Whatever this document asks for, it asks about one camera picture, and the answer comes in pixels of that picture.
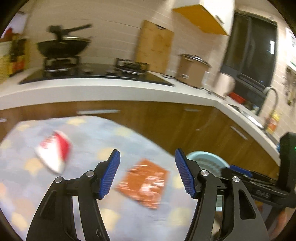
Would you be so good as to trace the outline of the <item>white red snack bag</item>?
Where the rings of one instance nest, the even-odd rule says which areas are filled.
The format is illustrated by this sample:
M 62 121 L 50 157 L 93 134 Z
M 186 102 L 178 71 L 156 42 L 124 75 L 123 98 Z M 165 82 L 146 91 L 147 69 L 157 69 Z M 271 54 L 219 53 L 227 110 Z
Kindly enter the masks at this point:
M 43 139 L 35 148 L 35 152 L 52 172 L 62 174 L 72 149 L 69 137 L 62 131 L 54 131 Z

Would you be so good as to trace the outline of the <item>orange snack wrapper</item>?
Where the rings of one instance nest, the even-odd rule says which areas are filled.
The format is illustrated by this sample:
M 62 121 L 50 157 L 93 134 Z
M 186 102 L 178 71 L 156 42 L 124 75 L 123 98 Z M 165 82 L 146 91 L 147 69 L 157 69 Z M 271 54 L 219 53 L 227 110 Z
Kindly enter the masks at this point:
M 116 190 L 147 208 L 157 209 L 168 176 L 169 171 L 163 167 L 142 159 L 126 172 Z

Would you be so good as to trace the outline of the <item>light blue perforated trash basket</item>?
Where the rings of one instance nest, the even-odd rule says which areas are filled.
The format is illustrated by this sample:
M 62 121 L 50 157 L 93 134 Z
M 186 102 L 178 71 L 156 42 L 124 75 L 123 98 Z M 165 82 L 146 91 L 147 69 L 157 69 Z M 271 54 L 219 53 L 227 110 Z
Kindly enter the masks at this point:
M 210 152 L 195 151 L 187 154 L 186 157 L 197 162 L 202 170 L 207 170 L 216 177 L 221 177 L 222 169 L 230 167 L 221 157 Z

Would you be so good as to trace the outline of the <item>red plastic tray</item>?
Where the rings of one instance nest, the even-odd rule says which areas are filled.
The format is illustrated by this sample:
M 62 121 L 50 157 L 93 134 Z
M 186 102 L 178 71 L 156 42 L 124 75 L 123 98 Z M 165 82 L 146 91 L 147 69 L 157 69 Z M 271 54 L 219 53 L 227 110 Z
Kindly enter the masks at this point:
M 232 98 L 233 100 L 235 100 L 236 102 L 238 102 L 239 104 L 244 104 L 244 102 L 246 102 L 246 100 L 239 96 L 238 94 L 234 93 L 234 92 L 231 92 L 229 93 L 228 95 L 230 98 Z

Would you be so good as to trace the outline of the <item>chrome sink faucet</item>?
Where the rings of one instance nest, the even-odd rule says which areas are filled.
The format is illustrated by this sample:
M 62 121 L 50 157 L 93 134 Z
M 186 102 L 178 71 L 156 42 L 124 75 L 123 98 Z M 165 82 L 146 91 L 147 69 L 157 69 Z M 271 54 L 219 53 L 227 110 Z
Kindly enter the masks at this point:
M 274 93 L 274 97 L 272 100 L 270 100 L 268 97 L 270 92 Z M 268 125 L 270 124 L 271 118 L 273 117 L 273 114 L 275 113 L 275 110 L 278 106 L 279 95 L 278 95 L 278 91 L 272 86 L 266 87 L 263 91 L 263 95 L 265 96 L 265 99 L 263 102 L 263 106 L 260 109 L 259 117 L 261 118 L 262 125 L 263 125 L 261 130 L 266 132 Z

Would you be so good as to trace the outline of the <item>wooden base cabinets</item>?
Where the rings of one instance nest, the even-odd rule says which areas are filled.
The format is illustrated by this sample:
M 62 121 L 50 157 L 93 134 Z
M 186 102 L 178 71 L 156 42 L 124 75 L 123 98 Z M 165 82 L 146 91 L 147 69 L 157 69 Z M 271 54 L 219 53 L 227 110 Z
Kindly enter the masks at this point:
M 206 151 L 228 164 L 276 179 L 279 166 L 251 132 L 217 107 L 148 101 L 78 101 L 1 110 L 4 137 L 18 122 L 76 116 L 79 111 L 131 128 L 173 154 Z

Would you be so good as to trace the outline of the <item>white electric kettle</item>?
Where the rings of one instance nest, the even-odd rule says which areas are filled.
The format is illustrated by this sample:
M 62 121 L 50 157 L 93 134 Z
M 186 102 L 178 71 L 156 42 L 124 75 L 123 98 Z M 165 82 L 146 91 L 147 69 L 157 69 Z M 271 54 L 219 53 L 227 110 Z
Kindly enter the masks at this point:
M 228 96 L 235 88 L 234 78 L 225 73 L 219 73 L 219 79 L 217 84 L 218 92 L 223 97 Z

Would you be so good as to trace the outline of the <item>brown rice cooker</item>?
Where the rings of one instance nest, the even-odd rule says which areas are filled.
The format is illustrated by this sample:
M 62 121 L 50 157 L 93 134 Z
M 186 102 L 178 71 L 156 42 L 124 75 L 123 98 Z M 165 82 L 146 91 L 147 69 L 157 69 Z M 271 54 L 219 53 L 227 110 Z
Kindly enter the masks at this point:
M 181 54 L 176 79 L 194 88 L 203 87 L 211 65 L 197 55 Z

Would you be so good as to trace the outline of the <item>dark window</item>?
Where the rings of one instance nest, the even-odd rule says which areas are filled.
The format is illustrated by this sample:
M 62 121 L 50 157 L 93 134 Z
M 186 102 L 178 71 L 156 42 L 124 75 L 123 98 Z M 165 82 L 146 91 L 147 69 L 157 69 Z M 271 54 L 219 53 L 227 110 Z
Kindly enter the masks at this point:
M 275 69 L 278 25 L 268 18 L 235 11 L 231 35 L 220 69 L 234 78 L 233 92 L 262 109 Z

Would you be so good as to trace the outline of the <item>black gas stove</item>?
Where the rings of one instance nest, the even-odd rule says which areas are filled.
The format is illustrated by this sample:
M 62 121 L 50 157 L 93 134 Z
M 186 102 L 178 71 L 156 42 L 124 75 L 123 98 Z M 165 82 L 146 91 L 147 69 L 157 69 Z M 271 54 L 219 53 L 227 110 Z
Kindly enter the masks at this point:
M 115 78 L 173 86 L 172 83 L 148 72 L 148 68 L 147 63 L 120 58 L 117 58 L 111 65 L 80 63 L 78 56 L 65 59 L 44 59 L 43 69 L 21 80 L 19 84 L 66 78 Z

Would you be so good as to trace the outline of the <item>wooden cutting board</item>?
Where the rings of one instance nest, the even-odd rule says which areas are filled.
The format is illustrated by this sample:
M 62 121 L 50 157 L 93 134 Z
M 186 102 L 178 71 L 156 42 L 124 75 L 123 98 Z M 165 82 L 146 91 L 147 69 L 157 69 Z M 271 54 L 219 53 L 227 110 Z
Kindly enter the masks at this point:
M 135 50 L 135 61 L 147 63 L 148 70 L 165 73 L 171 54 L 174 32 L 144 20 Z

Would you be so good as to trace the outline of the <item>red label sauce bottle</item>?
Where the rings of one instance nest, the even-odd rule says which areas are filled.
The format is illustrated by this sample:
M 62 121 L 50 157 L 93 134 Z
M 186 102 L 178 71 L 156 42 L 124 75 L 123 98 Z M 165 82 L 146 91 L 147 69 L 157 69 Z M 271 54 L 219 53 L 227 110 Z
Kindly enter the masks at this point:
M 26 44 L 26 38 L 21 38 L 19 34 L 13 35 L 8 69 L 10 77 L 24 71 L 26 68 Z

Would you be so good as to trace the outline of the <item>black wok with lid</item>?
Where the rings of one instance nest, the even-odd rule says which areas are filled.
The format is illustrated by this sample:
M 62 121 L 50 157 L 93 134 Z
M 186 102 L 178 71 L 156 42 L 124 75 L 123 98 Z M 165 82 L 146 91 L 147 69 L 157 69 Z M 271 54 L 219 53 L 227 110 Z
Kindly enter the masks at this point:
M 47 28 L 47 31 L 54 34 L 55 38 L 53 40 L 38 42 L 38 50 L 45 58 L 48 59 L 75 57 L 89 45 L 91 37 L 81 38 L 70 36 L 69 34 L 91 27 L 92 24 L 87 24 L 75 28 L 64 29 L 59 25 L 51 25 Z

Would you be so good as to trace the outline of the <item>yellow utensil basket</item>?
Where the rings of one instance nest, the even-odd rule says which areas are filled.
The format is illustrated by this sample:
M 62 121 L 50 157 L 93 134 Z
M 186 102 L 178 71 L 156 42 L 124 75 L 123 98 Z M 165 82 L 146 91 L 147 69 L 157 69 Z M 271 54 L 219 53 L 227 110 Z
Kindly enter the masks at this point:
M 1 42 L 0 44 L 0 84 L 8 78 L 11 44 L 12 41 Z

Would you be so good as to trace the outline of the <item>white orange wall cabinet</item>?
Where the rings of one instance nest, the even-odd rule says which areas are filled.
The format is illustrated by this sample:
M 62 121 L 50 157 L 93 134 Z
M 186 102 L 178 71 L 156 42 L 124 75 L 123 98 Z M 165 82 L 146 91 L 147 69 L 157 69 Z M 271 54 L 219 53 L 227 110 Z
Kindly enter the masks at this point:
M 234 6 L 234 0 L 181 0 L 174 2 L 173 11 L 180 13 L 202 32 L 229 36 Z

